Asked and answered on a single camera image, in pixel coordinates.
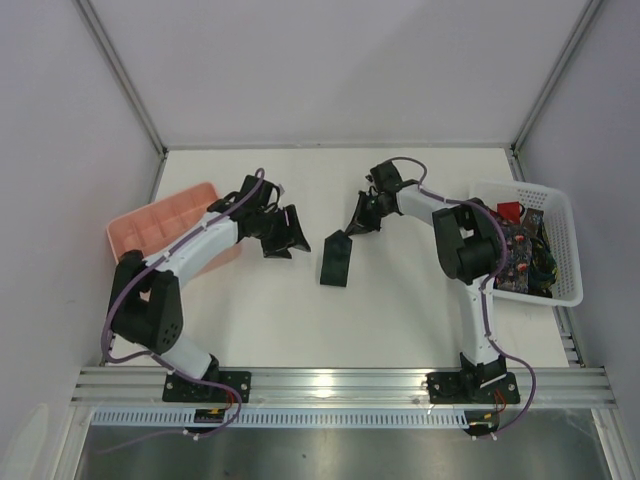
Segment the dark green tie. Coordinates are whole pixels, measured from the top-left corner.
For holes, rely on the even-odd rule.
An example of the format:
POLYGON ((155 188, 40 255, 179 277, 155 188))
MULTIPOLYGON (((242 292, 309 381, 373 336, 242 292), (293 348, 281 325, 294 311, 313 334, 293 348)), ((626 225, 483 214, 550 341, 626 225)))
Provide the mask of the dark green tie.
POLYGON ((352 245, 352 239, 343 230, 325 238, 319 277, 321 285, 347 287, 352 245))

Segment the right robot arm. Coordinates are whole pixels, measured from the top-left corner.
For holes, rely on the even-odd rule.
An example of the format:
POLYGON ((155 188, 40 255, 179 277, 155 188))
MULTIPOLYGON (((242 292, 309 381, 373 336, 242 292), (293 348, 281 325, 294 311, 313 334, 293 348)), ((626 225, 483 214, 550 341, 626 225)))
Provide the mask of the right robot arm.
POLYGON ((403 179, 388 159, 370 170, 346 234, 381 229, 382 219, 409 216, 433 229, 439 265, 455 283, 462 320, 458 393, 477 398, 507 376, 506 356, 492 332, 493 279, 506 262, 504 235, 482 201, 453 200, 426 190, 423 178, 403 179))

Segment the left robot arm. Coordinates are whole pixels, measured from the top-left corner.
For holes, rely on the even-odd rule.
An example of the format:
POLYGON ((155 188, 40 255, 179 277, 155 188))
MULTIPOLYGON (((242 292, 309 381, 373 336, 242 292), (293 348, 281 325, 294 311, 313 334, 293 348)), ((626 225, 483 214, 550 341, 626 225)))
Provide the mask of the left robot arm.
POLYGON ((189 382, 219 380, 219 362, 184 330, 182 289, 207 264, 245 239, 259 241, 266 258, 288 259, 310 251, 294 205, 279 203, 280 188, 262 168, 241 188, 210 204, 196 224, 160 252, 125 252, 116 266, 100 346, 111 364, 114 337, 140 346, 147 356, 189 382))

